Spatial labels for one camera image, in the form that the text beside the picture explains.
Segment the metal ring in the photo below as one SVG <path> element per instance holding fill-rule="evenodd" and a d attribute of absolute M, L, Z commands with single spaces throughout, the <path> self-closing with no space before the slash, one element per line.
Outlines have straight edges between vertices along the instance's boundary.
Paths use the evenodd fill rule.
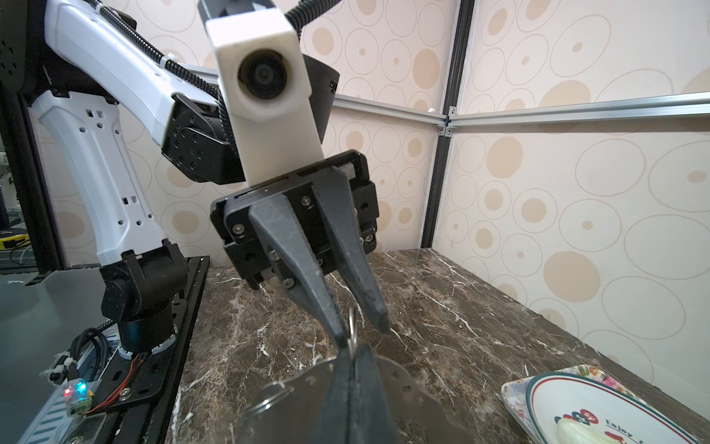
<path fill-rule="evenodd" d="M 350 324 L 348 346 L 350 346 L 350 357 L 354 357 L 355 349 L 357 348 L 357 322 L 355 318 L 355 306 L 353 304 L 350 304 L 348 307 L 348 323 Z"/>

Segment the gray surface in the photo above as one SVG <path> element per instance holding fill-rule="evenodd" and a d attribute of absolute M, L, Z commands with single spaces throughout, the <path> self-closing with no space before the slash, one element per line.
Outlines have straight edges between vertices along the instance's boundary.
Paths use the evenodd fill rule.
<path fill-rule="evenodd" d="M 452 116 L 450 126 L 466 133 L 473 127 L 514 124 L 553 124 L 573 121 L 644 119 L 649 117 L 697 117 L 710 114 L 710 92 L 676 94 L 644 99 L 582 103 L 517 111 Z"/>
<path fill-rule="evenodd" d="M 16 442 L 53 392 L 38 374 L 54 354 L 69 348 L 101 316 L 104 282 L 99 269 L 55 271 L 25 286 L 36 274 L 5 275 L 0 280 L 0 443 Z"/>

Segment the dark marble surface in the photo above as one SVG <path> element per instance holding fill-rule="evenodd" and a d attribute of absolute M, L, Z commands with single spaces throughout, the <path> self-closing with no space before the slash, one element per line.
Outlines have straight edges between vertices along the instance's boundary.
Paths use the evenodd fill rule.
<path fill-rule="evenodd" d="M 710 422 L 433 250 L 369 257 L 394 333 L 359 322 L 368 343 L 403 365 L 474 443 L 528 443 L 501 385 L 575 364 L 605 369 L 701 441 Z M 342 307 L 349 291 L 327 277 Z M 211 269 L 167 443 L 232 443 L 243 407 L 268 382 L 335 355 L 320 325 L 272 279 L 253 291 L 233 268 Z"/>

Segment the decorative plate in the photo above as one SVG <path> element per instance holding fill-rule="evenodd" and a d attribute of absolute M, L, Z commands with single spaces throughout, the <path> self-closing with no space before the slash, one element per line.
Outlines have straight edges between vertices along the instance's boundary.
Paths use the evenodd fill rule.
<path fill-rule="evenodd" d="M 577 420 L 623 444 L 699 444 L 649 406 L 574 374 L 541 374 L 528 384 L 530 417 L 545 444 L 559 444 L 557 422 Z"/>

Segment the black vertical frame post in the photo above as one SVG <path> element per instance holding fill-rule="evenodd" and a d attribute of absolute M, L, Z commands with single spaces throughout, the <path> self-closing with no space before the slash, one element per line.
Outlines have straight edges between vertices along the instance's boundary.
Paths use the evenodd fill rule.
<path fill-rule="evenodd" d="M 30 111 L 21 94 L 0 86 L 0 133 L 40 273 L 66 268 Z"/>
<path fill-rule="evenodd" d="M 459 101 L 459 91 L 461 89 L 461 82 L 466 65 L 466 49 L 469 46 L 471 22 L 474 17 L 474 4 L 474 0 L 461 0 L 459 5 L 459 17 L 454 34 L 451 65 L 449 66 L 449 79 L 447 80 L 446 92 L 444 93 L 444 114 L 448 114 L 449 108 L 455 107 Z M 427 204 L 427 211 L 424 215 L 424 227 L 422 228 L 422 248 L 431 248 L 434 241 L 434 230 L 437 226 L 437 214 L 439 213 L 439 204 L 442 199 L 446 164 L 449 158 L 451 141 L 452 137 L 441 135 L 437 142 L 437 150 L 434 154 L 432 182 L 429 188 L 429 203 Z"/>

